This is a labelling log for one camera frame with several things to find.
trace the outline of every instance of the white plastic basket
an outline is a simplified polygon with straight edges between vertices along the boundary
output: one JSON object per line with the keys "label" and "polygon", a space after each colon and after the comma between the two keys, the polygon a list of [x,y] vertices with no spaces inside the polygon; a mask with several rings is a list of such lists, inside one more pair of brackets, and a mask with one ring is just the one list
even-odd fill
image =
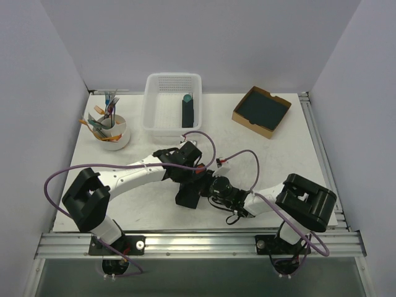
{"label": "white plastic basket", "polygon": [[[194,125],[182,128],[182,100],[192,93]],[[154,136],[180,136],[202,124],[202,81],[198,74],[154,73],[147,78],[142,127]]]}

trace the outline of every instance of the metal bracket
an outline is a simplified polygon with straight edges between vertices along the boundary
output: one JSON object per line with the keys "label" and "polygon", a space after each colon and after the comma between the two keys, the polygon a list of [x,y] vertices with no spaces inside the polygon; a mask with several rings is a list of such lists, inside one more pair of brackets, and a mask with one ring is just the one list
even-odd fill
{"label": "metal bracket", "polygon": [[300,243],[292,246],[274,235],[256,235],[254,239],[257,255],[295,255],[297,252],[305,254],[306,251],[306,249],[301,250]]}
{"label": "metal bracket", "polygon": [[[127,256],[142,256],[144,255],[146,237],[142,235],[126,235],[124,242],[128,248],[125,252]],[[89,244],[88,255],[90,256],[113,256],[114,253],[109,249],[105,248],[96,237],[91,237]]]}

